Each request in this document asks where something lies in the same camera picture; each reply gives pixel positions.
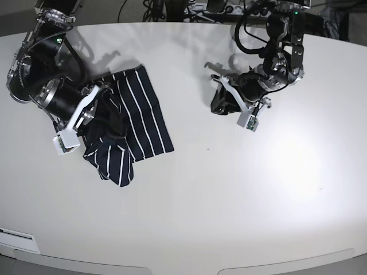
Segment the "black robot arm, viewer left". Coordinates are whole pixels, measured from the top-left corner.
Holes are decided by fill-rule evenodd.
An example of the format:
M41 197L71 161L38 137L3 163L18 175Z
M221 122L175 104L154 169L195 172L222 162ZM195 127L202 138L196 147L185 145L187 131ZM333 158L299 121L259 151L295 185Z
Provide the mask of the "black robot arm, viewer left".
M6 87L19 103L35 103L51 119L62 141L92 127L113 139L127 135L112 75L90 78L87 66L69 42L80 1L37 1L34 29L14 55Z

